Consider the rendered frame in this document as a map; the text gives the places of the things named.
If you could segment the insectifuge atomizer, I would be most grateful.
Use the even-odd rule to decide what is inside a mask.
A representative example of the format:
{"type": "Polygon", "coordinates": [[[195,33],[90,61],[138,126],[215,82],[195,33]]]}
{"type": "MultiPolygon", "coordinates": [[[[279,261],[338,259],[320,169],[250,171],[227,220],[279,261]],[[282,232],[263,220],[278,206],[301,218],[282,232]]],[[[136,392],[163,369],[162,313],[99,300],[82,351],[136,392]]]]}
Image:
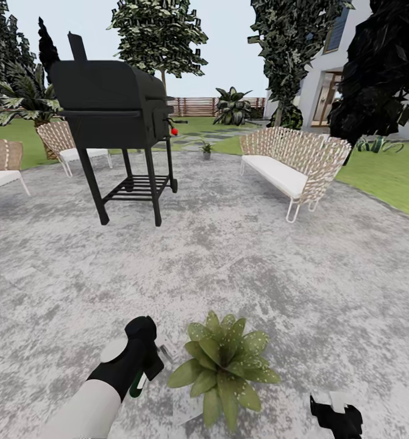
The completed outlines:
{"type": "Polygon", "coordinates": [[[147,380],[148,380],[148,378],[147,378],[145,372],[143,371],[143,369],[140,368],[138,374],[136,375],[136,377],[132,383],[132,386],[129,389],[129,393],[130,393],[131,397],[133,397],[133,398],[139,397],[147,380]]]}

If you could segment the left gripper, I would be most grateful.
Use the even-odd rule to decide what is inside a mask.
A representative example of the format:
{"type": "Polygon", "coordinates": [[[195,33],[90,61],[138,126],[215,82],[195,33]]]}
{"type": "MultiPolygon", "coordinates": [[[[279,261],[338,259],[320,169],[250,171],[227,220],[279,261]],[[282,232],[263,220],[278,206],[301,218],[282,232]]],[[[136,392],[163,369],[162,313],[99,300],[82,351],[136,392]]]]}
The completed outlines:
{"type": "Polygon", "coordinates": [[[148,359],[145,358],[141,366],[148,380],[153,380],[165,367],[161,358],[158,356],[155,340],[153,340],[152,344],[154,345],[153,354],[149,356],[148,359]]]}

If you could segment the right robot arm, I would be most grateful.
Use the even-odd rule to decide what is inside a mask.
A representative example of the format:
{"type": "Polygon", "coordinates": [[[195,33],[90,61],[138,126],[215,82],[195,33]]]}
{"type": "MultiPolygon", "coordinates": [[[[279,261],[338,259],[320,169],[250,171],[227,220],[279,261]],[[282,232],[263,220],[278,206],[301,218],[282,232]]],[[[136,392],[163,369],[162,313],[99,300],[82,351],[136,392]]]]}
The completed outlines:
{"type": "Polygon", "coordinates": [[[331,429],[335,439],[362,439],[360,413],[354,406],[364,407],[365,399],[360,394],[335,391],[329,397],[331,405],[315,403],[310,396],[311,414],[317,416],[319,426],[331,429]]]}

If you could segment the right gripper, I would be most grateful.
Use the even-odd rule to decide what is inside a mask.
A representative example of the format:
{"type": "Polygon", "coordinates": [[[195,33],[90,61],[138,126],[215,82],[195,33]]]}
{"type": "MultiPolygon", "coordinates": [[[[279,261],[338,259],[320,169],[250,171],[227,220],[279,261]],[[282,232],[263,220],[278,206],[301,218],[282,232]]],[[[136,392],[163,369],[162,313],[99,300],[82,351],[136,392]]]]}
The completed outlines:
{"type": "Polygon", "coordinates": [[[339,424],[347,424],[360,435],[362,434],[360,413],[354,407],[344,406],[345,413],[335,413],[331,405],[315,403],[312,395],[310,396],[310,407],[311,414],[318,418],[319,426],[331,429],[334,436],[336,426],[339,424]]]}

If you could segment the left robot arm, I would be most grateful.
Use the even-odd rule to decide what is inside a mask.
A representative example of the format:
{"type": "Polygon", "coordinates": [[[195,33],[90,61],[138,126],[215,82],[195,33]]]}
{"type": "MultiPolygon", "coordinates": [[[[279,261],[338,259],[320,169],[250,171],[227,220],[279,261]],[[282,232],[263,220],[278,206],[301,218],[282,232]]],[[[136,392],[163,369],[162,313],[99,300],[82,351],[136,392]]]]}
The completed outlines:
{"type": "Polygon", "coordinates": [[[127,338],[113,341],[102,352],[99,366],[37,439],[107,439],[140,368],[153,380],[165,367],[160,351],[172,365],[179,361],[166,335],[155,338],[147,316],[136,317],[125,330],[127,338]]]}

